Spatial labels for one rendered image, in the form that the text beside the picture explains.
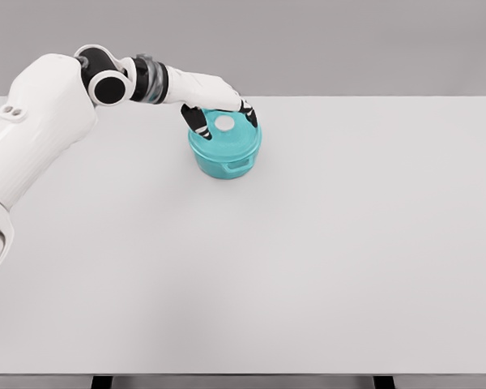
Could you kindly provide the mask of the teal pot lid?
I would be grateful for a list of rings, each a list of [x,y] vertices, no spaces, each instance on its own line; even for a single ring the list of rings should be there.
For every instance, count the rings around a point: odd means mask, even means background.
[[[231,162],[252,154],[260,146],[261,126],[253,126],[244,113],[202,109],[211,133],[211,140],[189,130],[188,140],[194,152],[208,160]],[[231,130],[220,130],[216,126],[219,117],[234,121]]]

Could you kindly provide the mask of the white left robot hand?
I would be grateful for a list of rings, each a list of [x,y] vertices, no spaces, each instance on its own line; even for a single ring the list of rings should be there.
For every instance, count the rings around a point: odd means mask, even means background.
[[[186,88],[181,115],[193,133],[210,141],[212,134],[204,109],[242,113],[254,128],[258,127],[254,107],[229,83],[219,76],[192,74],[192,84]]]

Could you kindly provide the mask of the teal pot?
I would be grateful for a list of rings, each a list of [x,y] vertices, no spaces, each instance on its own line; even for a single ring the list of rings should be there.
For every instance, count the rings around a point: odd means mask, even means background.
[[[194,158],[198,164],[198,167],[207,175],[224,180],[230,180],[238,178],[248,173],[255,165],[258,157],[258,153],[262,144],[262,137],[260,138],[261,143],[257,150],[252,154],[244,157],[241,160],[235,160],[231,162],[220,162],[216,160],[208,160],[205,157],[200,156],[193,151]]]

